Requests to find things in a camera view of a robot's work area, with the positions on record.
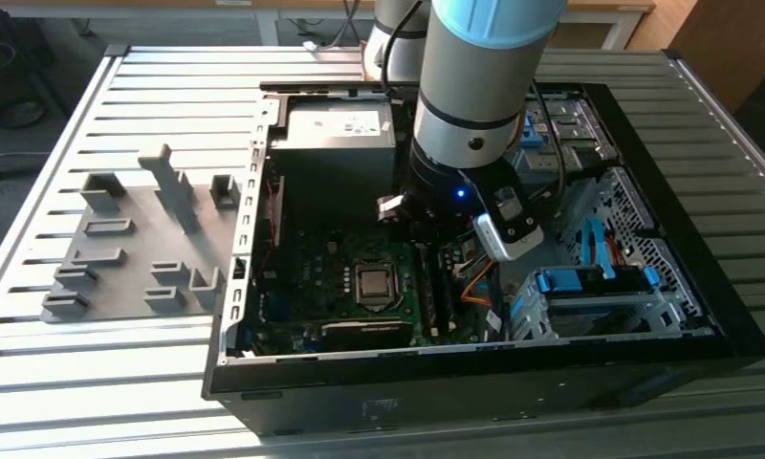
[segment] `metal case frame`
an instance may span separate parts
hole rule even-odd
[[[300,86],[350,94],[375,89],[368,83]],[[222,330],[243,317],[251,266],[251,241],[239,231],[230,271],[238,276],[239,265],[246,263],[247,276],[230,279],[231,287],[243,287],[228,290],[215,314],[203,396],[220,401],[258,434],[363,431],[477,418],[498,421],[579,408],[630,406],[701,377],[765,358],[765,338],[609,88],[578,83],[543,83],[541,87],[543,92],[579,91],[593,105],[719,333],[566,346],[491,346],[483,352],[230,364],[222,359]],[[264,148],[260,142],[252,159],[262,165]],[[259,183],[262,165],[251,168]],[[255,216],[244,211],[256,206],[256,196],[243,193],[240,219],[250,226]]]

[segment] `black cable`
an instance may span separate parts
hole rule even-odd
[[[295,25],[295,27],[300,31],[299,35],[312,35],[312,31],[308,31],[304,27],[302,27],[302,25],[298,23],[296,19],[287,19],[287,21],[290,21],[292,23],[292,25]]]
[[[557,154],[557,161],[559,162],[559,179],[555,200],[559,202],[565,197],[565,186],[567,185],[567,163],[565,162],[565,149],[562,148],[562,142],[559,141],[559,134],[557,133],[557,126],[553,124],[553,116],[550,115],[550,110],[547,110],[547,102],[542,96],[542,91],[539,90],[539,84],[537,79],[531,83],[534,88],[534,94],[537,95],[537,100],[539,101],[539,106],[542,107],[542,114],[545,116],[545,123],[547,124],[547,134],[550,135],[550,141],[553,143],[553,149]]]
[[[347,14],[346,21],[343,21],[343,26],[340,27],[340,30],[335,34],[335,38],[332,39],[332,43],[330,43],[326,46],[322,46],[319,48],[320,50],[328,50],[328,49],[335,48],[338,46],[338,44],[343,40],[343,35],[346,34],[346,29],[348,29],[348,25],[354,24],[352,19],[355,18],[355,13],[358,12],[358,8],[360,8],[360,0],[355,0],[355,3],[352,4],[352,9]]]
[[[388,39],[388,43],[386,44],[386,54],[383,54],[383,67],[380,73],[380,81],[383,83],[383,90],[390,98],[395,97],[395,88],[392,87],[392,82],[388,80],[388,66],[392,61],[392,51],[395,50],[395,41],[398,41],[398,35],[403,32],[409,21],[418,13],[421,6],[423,5],[423,0],[417,0],[414,5],[411,6],[411,10],[406,13],[403,18],[399,20],[399,24],[392,31],[392,37]]]
[[[72,115],[72,109],[66,103],[66,100],[60,96],[60,93],[54,86],[54,83],[48,80],[46,73],[43,72],[43,68],[40,67],[40,63],[35,58],[35,55],[28,51],[26,44],[19,38],[19,35],[15,30],[15,26],[12,25],[12,16],[0,8],[0,31],[3,32],[8,44],[12,48],[15,48],[16,53],[20,56],[20,59],[28,70],[31,70],[32,81],[38,83],[44,91],[47,92],[51,100],[54,101],[54,105],[60,110],[60,113],[70,118]]]
[[[352,28],[352,33],[355,34],[358,45],[360,45],[360,34],[358,33],[358,28],[355,27],[355,14],[351,12],[351,9],[348,9],[348,0],[343,0],[343,9],[346,10],[346,17],[348,18],[348,27]]]

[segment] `cable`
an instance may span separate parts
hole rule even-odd
[[[352,3],[352,9],[347,13],[346,21],[343,21],[343,26],[340,27],[340,30],[335,34],[335,38],[332,39],[332,43],[330,43],[326,46],[316,46],[314,44],[311,46],[307,46],[307,43],[304,43],[304,47],[307,47],[307,49],[310,49],[311,51],[320,51],[320,50],[332,49],[338,46],[338,44],[343,40],[343,35],[346,34],[346,29],[348,29],[348,25],[354,24],[352,19],[355,18],[355,13],[358,12],[358,8],[360,8],[360,0],[355,0],[355,3]]]
[[[474,286],[477,285],[477,283],[481,281],[481,279],[483,278],[483,276],[487,274],[487,272],[490,271],[491,267],[494,266],[494,260],[490,260],[487,262],[486,267],[483,268],[483,270],[481,271],[479,274],[477,274],[477,277],[474,278],[474,280],[471,281],[471,283],[469,284],[469,286],[465,288],[465,291],[462,292],[462,301],[474,301],[475,303],[479,303],[481,301],[486,301],[489,306],[491,305],[491,302],[487,301],[486,299],[482,298],[477,298],[471,295],[471,291],[474,290]]]
[[[351,9],[348,9],[348,0],[343,0],[343,9],[346,10],[346,17],[348,18],[348,27],[352,28],[352,33],[355,34],[358,45],[360,45],[360,34],[358,33],[358,28],[355,27],[355,13],[351,12]]]
[[[298,28],[298,30],[300,31],[299,34],[302,35],[312,35],[312,31],[308,31],[307,28],[302,27],[302,25],[298,23],[298,20],[295,19],[287,19],[287,21],[290,21],[292,23],[292,25]]]
[[[539,90],[539,84],[537,79],[531,83],[534,88],[534,94],[537,95],[537,100],[539,101],[539,106],[542,107],[542,113],[545,116],[545,123],[547,124],[547,133],[550,135],[550,140],[553,142],[553,149],[557,154],[557,161],[559,162],[559,182],[555,194],[557,202],[562,201],[565,197],[565,186],[567,185],[567,163],[565,162],[565,150],[562,148],[562,143],[559,142],[559,134],[557,133],[557,126],[553,124],[553,116],[547,110],[547,102],[542,96],[542,91]]]
[[[392,51],[395,50],[395,41],[398,41],[398,35],[403,32],[409,21],[418,13],[421,6],[423,5],[423,0],[415,0],[414,5],[411,6],[411,10],[406,13],[403,18],[399,20],[399,24],[392,31],[392,37],[388,39],[388,43],[386,44],[386,54],[383,54],[383,67],[380,68],[380,81],[383,83],[383,90],[390,98],[395,97],[395,88],[392,87],[392,82],[388,80],[388,66],[392,61]]]

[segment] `wire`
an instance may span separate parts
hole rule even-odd
[[[482,298],[477,298],[471,295],[471,291],[474,290],[474,286],[477,285],[477,283],[481,281],[481,279],[483,278],[483,276],[487,274],[487,271],[491,269],[491,267],[494,266],[494,260],[490,260],[487,262],[486,267],[483,268],[483,270],[481,271],[479,274],[477,274],[477,277],[474,277],[474,280],[471,281],[471,283],[469,284],[469,286],[465,288],[465,291],[462,292],[462,300],[463,301],[474,301],[475,303],[481,302],[481,301],[486,301],[487,305],[491,306],[490,301],[487,301],[486,299]]]
[[[539,106],[542,107],[542,113],[545,116],[545,123],[547,124],[547,134],[550,135],[550,140],[553,142],[553,149],[557,154],[557,161],[559,162],[559,182],[555,194],[557,202],[561,202],[565,197],[565,186],[567,185],[567,163],[565,162],[565,150],[562,148],[562,143],[559,142],[559,134],[557,133],[557,126],[553,124],[553,116],[550,115],[550,110],[547,110],[547,102],[542,96],[542,91],[539,90],[539,83],[534,78],[531,82],[531,87],[534,88],[534,94],[537,95],[537,100],[539,101]]]
[[[346,17],[348,18],[348,27],[352,28],[352,33],[358,39],[358,44],[360,45],[360,34],[358,33],[358,28],[355,27],[355,13],[348,9],[348,0],[343,0],[343,9],[346,10]]]
[[[615,239],[607,236],[606,238],[607,245],[610,246],[610,251],[613,252],[613,261],[617,265],[627,265],[627,260],[625,259],[625,254],[622,253],[622,249],[618,247],[618,242]]]
[[[383,90],[390,98],[395,97],[395,88],[392,87],[392,82],[388,80],[388,67],[392,62],[392,51],[395,50],[395,41],[398,41],[398,35],[403,32],[409,21],[418,13],[421,6],[423,5],[423,0],[415,0],[414,5],[411,6],[411,10],[406,13],[403,18],[399,20],[399,24],[392,31],[392,37],[388,39],[388,43],[386,44],[386,53],[383,54],[383,67],[380,69],[380,81],[383,83]]]
[[[303,34],[303,35],[312,35],[312,31],[308,31],[307,28],[303,27],[303,26],[298,23],[298,20],[295,20],[295,19],[287,19],[287,21],[290,21],[290,22],[292,23],[292,25],[298,28],[298,30],[302,31],[300,34]]]
[[[360,7],[360,0],[355,0],[355,3],[352,3],[352,9],[346,15],[346,21],[343,21],[343,26],[340,27],[340,30],[338,31],[338,33],[335,34],[335,38],[332,39],[332,43],[319,47],[319,50],[328,50],[338,46],[338,44],[343,40],[343,35],[346,34],[346,29],[348,29],[348,25],[354,24],[352,19],[355,18],[355,13],[358,12],[359,7]]]

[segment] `white label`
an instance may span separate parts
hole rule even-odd
[[[493,309],[487,312],[486,320],[497,331],[502,330],[502,318],[499,318],[499,316],[494,313]]]
[[[380,135],[378,112],[318,112],[310,119],[312,132],[322,137],[371,137]]]
[[[650,10],[650,7],[639,7],[635,5],[622,5],[621,7],[618,7],[618,11],[642,11],[642,12],[647,12]]]
[[[220,7],[251,7],[252,0],[216,0]]]

